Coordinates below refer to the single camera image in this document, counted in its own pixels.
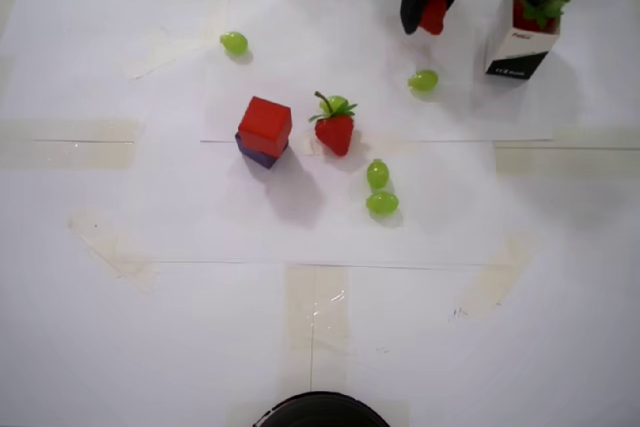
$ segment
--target blue block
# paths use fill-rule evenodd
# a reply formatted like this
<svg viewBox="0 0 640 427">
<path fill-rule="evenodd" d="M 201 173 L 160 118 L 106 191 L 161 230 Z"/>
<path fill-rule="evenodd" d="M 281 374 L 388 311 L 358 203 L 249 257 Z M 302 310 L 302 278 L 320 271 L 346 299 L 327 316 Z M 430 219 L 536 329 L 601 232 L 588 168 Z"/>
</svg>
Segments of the blue block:
<svg viewBox="0 0 640 427">
<path fill-rule="evenodd" d="M 273 167 L 273 164 L 275 164 L 276 161 L 280 158 L 280 157 L 274 157 L 273 155 L 265 154 L 264 152 L 260 152 L 259 150 L 253 150 L 253 149 L 250 149 L 249 147 L 246 147 L 242 143 L 242 139 L 240 138 L 240 132 L 236 134 L 236 142 L 238 144 L 238 149 L 240 149 L 240 152 L 242 152 L 243 155 L 259 163 L 265 169 L 270 169 L 271 167 Z M 284 150 L 287 150 L 288 146 L 289 146 L 289 142 L 287 142 L 287 145 L 285 146 Z"/>
</svg>

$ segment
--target red cube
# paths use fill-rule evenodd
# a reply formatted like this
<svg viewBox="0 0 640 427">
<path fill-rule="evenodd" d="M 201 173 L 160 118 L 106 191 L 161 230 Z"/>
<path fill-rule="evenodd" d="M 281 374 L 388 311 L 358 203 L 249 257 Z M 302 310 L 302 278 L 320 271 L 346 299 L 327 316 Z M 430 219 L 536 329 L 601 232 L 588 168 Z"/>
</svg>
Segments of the red cube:
<svg viewBox="0 0 640 427">
<path fill-rule="evenodd" d="M 238 132 L 245 147 L 280 157 L 287 146 L 291 126 L 289 107 L 254 97 L 238 126 Z"/>
</svg>

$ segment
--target grape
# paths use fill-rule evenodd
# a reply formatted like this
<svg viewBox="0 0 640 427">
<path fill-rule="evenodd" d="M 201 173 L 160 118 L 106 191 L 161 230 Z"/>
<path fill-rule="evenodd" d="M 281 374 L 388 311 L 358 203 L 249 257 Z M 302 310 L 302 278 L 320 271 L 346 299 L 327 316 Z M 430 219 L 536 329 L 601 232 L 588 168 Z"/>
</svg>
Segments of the grape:
<svg viewBox="0 0 640 427">
<path fill-rule="evenodd" d="M 233 55 L 242 55 L 247 51 L 249 42 L 240 32 L 227 32 L 220 36 L 220 43 Z"/>
<path fill-rule="evenodd" d="M 331 105 L 331 112 L 335 112 L 338 107 L 347 101 L 347 99 L 341 95 L 332 95 L 327 100 L 329 101 L 329 105 Z M 327 104 L 324 100 L 320 101 L 320 108 L 325 114 L 329 115 L 330 112 L 327 110 Z"/>
<path fill-rule="evenodd" d="M 367 181 L 372 189 L 381 189 L 389 182 L 389 167 L 380 159 L 374 159 L 367 169 Z"/>
<path fill-rule="evenodd" d="M 438 85 L 438 74 L 433 70 L 420 70 L 409 79 L 409 87 L 418 92 L 431 92 Z"/>
<path fill-rule="evenodd" d="M 367 208 L 378 215 L 389 215 L 396 211 L 400 201 L 391 192 L 377 192 L 367 199 Z"/>
</svg>

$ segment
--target red strawberry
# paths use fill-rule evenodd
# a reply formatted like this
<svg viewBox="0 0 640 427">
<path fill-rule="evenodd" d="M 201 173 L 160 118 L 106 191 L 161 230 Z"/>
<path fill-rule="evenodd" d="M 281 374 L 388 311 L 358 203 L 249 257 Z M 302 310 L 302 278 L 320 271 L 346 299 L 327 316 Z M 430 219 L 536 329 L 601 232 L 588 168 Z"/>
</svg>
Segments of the red strawberry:
<svg viewBox="0 0 640 427">
<path fill-rule="evenodd" d="M 422 12 L 420 27 L 433 35 L 440 35 L 444 29 L 447 0 L 429 0 Z"/>
<path fill-rule="evenodd" d="M 316 121 L 316 137 L 334 154 L 340 157 L 347 155 L 353 134 L 352 117 L 355 115 L 353 109 L 356 104 L 349 105 L 345 100 L 334 109 L 331 102 L 320 92 L 316 92 L 315 95 L 324 102 L 322 108 L 324 114 L 314 115 L 309 119 L 309 122 Z"/>
<path fill-rule="evenodd" d="M 560 22 L 562 8 L 570 0 L 548 0 L 534 7 L 525 0 L 513 0 L 513 26 L 516 29 L 553 34 Z"/>
</svg>

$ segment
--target white box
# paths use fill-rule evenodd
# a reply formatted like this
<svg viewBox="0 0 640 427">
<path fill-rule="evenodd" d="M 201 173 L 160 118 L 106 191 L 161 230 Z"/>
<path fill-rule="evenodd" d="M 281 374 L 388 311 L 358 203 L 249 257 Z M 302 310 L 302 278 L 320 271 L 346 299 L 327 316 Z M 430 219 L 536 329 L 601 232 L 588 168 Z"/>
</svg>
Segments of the white box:
<svg viewBox="0 0 640 427">
<path fill-rule="evenodd" d="M 529 79 L 560 37 L 560 20 L 552 33 L 514 27 L 514 0 L 502 0 L 487 42 L 485 72 Z"/>
</svg>

